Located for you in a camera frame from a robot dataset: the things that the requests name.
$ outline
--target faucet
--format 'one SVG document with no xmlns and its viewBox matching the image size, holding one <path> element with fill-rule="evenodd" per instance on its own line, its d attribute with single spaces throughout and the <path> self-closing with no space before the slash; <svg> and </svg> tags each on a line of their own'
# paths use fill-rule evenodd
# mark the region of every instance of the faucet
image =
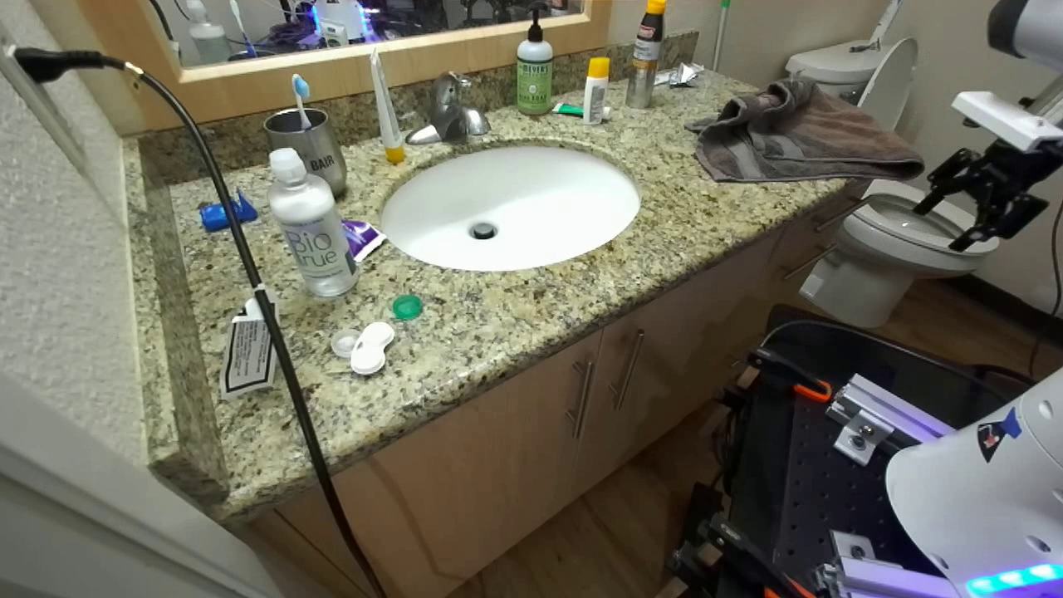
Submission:
<svg viewBox="0 0 1063 598">
<path fill-rule="evenodd" d="M 427 145 L 427 144 L 468 144 L 472 136 L 493 132 L 493 124 L 482 110 L 466 106 L 463 90 L 472 87 L 457 74 L 445 74 L 436 79 L 436 104 L 431 104 L 431 124 L 410 132 L 410 145 Z"/>
</svg>

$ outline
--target sink basin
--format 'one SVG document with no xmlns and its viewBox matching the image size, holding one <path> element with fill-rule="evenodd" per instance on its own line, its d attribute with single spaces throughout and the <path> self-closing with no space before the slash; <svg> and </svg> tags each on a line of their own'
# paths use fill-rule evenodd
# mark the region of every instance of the sink basin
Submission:
<svg viewBox="0 0 1063 598">
<path fill-rule="evenodd" d="M 558 145 L 499 145 L 436 162 L 383 214 L 411 260 L 514 273 L 586 255 L 639 215 L 634 184 L 610 162 Z"/>
</svg>

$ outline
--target bottle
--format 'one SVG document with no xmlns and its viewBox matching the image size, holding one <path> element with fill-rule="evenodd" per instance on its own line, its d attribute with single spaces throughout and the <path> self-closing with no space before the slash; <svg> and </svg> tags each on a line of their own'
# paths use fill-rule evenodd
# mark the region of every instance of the bottle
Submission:
<svg viewBox="0 0 1063 598">
<path fill-rule="evenodd" d="M 198 53 L 198 63 L 228 63 L 225 30 L 219 22 L 208 22 L 201 0 L 183 0 L 183 2 L 191 19 L 190 37 Z"/>
<path fill-rule="evenodd" d="M 607 56 L 591 56 L 586 79 L 586 124 L 606 119 Z"/>
<path fill-rule="evenodd" d="M 335 215 L 335 196 L 328 184 L 304 173 L 304 162 L 291 145 L 268 153 L 268 209 L 281 226 L 298 273 L 320 298 L 341 297 L 356 285 L 356 264 L 345 250 L 345 234 Z"/>
<path fill-rule="evenodd" d="M 530 8 L 529 40 L 518 46 L 518 110 L 545 116 L 553 98 L 553 46 L 542 37 L 539 8 Z"/>
<path fill-rule="evenodd" d="M 661 63 L 664 40 L 664 0 L 643 0 L 643 15 L 634 32 L 631 79 L 628 79 L 628 106 L 652 106 L 655 77 Z"/>
</svg>

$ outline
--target green bottle cap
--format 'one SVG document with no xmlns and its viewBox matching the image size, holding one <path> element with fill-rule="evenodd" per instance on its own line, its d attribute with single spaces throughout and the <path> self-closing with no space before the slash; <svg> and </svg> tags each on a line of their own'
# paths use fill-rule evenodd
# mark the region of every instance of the green bottle cap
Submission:
<svg viewBox="0 0 1063 598">
<path fill-rule="evenodd" d="M 422 306 L 420 297 L 410 291 L 410 297 L 397 297 L 397 298 L 391 301 L 391 314 L 395 314 L 397 324 L 410 324 L 410 318 L 422 316 L 425 306 Z"/>
</svg>

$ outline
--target white robot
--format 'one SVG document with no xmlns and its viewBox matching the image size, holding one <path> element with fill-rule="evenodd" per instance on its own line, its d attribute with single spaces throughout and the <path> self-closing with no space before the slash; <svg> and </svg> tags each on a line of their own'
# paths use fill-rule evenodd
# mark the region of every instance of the white robot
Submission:
<svg viewBox="0 0 1063 598">
<path fill-rule="evenodd" d="M 999 0 L 990 46 L 1063 74 L 1063 0 Z M 1043 209 L 1026 191 L 1063 162 L 1063 93 L 1057 82 L 1038 114 L 993 93 L 961 93 L 952 106 L 999 136 L 982 156 L 961 151 L 944 162 L 921 207 L 969 193 L 979 224 L 958 236 L 964 250 L 1012 236 Z M 964 594 L 1063 598 L 1063 368 L 982 423 L 897 451 L 888 494 L 914 544 Z"/>
</svg>

